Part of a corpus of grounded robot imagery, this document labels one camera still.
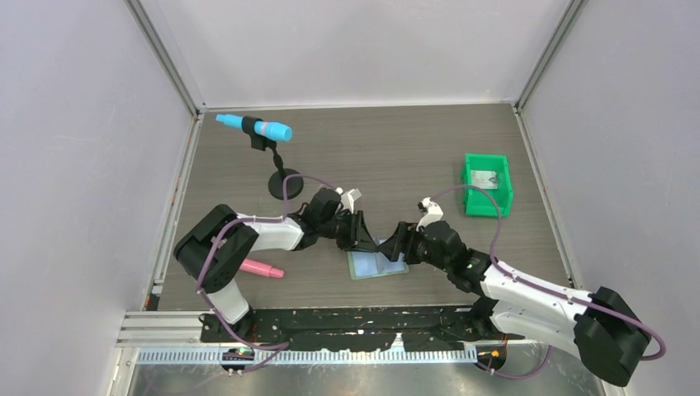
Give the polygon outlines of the mint green card holder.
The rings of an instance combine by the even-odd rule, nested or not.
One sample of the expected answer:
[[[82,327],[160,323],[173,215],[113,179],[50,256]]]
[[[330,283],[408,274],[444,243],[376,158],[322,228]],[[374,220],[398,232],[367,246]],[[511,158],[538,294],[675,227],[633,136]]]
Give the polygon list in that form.
[[[403,262],[390,262],[379,252],[349,252],[348,266],[353,281],[409,273],[408,265]]]

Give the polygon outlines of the silver VIP card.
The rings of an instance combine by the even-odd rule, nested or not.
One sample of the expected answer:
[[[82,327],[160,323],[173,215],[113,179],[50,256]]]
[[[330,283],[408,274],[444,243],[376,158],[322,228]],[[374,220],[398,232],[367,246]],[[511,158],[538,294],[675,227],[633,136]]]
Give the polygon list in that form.
[[[471,170],[471,184],[484,190],[499,188],[498,173],[490,170]]]

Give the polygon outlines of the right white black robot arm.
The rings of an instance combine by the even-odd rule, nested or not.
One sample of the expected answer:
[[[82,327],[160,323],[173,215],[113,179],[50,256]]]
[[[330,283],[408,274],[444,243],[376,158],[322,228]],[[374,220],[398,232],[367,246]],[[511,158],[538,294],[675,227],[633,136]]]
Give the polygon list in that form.
[[[391,261],[435,266],[457,289],[477,294],[480,310],[471,327],[479,337],[501,332],[546,343],[609,384],[628,385],[650,344],[650,333],[615,290],[571,289],[492,262],[445,221],[426,227],[401,222],[378,251]]]

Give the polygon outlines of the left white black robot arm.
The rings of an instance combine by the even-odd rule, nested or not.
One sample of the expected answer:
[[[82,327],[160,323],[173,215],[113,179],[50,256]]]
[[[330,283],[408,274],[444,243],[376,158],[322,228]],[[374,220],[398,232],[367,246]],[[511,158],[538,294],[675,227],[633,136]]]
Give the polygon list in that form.
[[[301,251],[321,238],[339,250],[376,252],[364,214],[353,202],[357,189],[319,189],[297,211],[279,217],[240,214],[217,205],[175,245],[173,257],[196,281],[196,292],[223,318],[221,330],[231,340],[246,340],[253,330],[251,307],[235,282],[251,252]]]

